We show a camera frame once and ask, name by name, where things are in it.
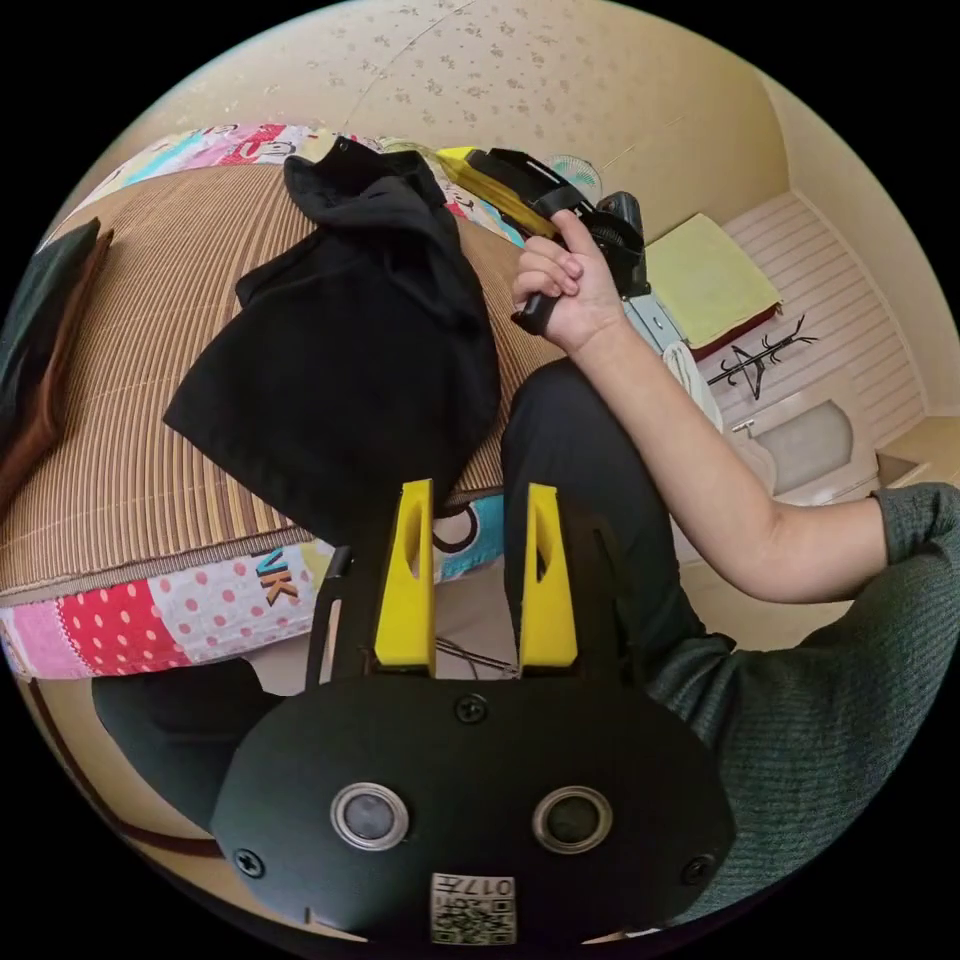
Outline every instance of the finger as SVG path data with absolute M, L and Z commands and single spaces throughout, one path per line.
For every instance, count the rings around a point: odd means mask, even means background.
M 532 250 L 524 250 L 523 253 L 520 254 L 517 272 L 528 273 L 531 271 L 545 273 L 564 293 L 571 297 L 576 296 L 580 291 L 576 280 L 573 280 L 559 263 L 551 260 L 549 257 L 534 253 Z
M 564 250 L 559 243 L 554 243 L 546 237 L 531 237 L 526 243 L 526 249 L 558 263 L 566 271 L 567 276 L 573 277 L 574 280 L 579 280 L 583 274 L 583 264 Z
M 590 231 L 572 210 L 560 210 L 550 220 L 560 231 L 563 242 L 571 253 L 580 253 L 594 259 L 603 259 L 603 254 L 593 242 Z
M 542 293 L 547 297 L 559 297 L 563 295 L 563 291 L 557 286 L 556 281 L 538 270 L 518 274 L 517 278 L 513 281 L 510 293 L 518 310 L 523 309 L 523 305 L 535 293 Z

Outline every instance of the black coat rack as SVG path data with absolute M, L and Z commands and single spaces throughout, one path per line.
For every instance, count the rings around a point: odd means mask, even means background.
M 750 386 L 751 392 L 753 393 L 753 399 L 760 399 L 760 384 L 763 382 L 763 373 L 766 370 L 767 366 L 765 361 L 769 360 L 771 364 L 781 363 L 782 360 L 777 354 L 785 349 L 786 347 L 792 346 L 795 343 L 816 343 L 819 340 L 819 337 L 806 337 L 800 335 L 800 328 L 803 326 L 804 318 L 806 314 L 800 317 L 797 321 L 797 329 L 793 333 L 787 334 L 782 340 L 778 340 L 776 343 L 770 343 L 770 335 L 767 334 L 760 341 L 763 345 L 763 350 L 760 353 L 747 353 L 746 350 L 741 350 L 740 347 L 734 345 L 731 347 L 733 350 L 734 356 L 737 357 L 738 363 L 734 364 L 732 367 L 727 367 L 727 360 L 720 361 L 720 369 L 723 373 L 718 374 L 712 380 L 708 380 L 707 383 L 710 386 L 713 386 L 715 383 L 719 383 L 721 380 L 726 380 L 731 387 L 737 385 L 737 381 L 733 379 L 734 374 L 743 373 L 746 378 L 747 383 Z M 757 382 L 755 384 L 750 383 L 750 377 L 747 375 L 747 370 L 750 367 L 755 367 L 757 371 Z

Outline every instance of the colorful bedsheet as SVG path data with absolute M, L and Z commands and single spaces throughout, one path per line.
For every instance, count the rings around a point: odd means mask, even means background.
M 122 164 L 79 206 L 182 170 L 279 164 L 291 155 L 318 160 L 336 136 L 289 124 L 227 124 L 176 134 Z M 379 152 L 421 149 L 452 213 L 523 245 L 495 208 L 447 179 L 429 150 L 398 139 L 349 136 Z M 81 679 L 168 670 L 260 649 L 309 631 L 332 553 L 331 546 L 314 540 L 107 589 L 0 606 L 4 655 L 25 678 Z M 463 576 L 502 553 L 500 496 L 476 500 L 434 524 L 437 582 Z
M 485 497 L 435 522 L 437 581 L 503 552 L 502 503 Z M 0 641 L 24 678 L 124 676 L 222 660 L 307 633 L 332 554 L 314 540 L 0 608 Z

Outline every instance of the gray sweater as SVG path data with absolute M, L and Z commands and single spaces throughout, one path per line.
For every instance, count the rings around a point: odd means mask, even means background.
M 715 751 L 737 839 L 681 919 L 763 890 L 850 826 L 900 762 L 960 639 L 960 490 L 874 494 L 889 566 L 799 646 L 688 640 L 650 676 L 653 697 Z

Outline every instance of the qr code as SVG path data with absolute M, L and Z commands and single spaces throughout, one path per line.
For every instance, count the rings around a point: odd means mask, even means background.
M 512 877 L 435 873 L 431 901 L 434 943 L 471 946 L 516 943 L 517 911 Z

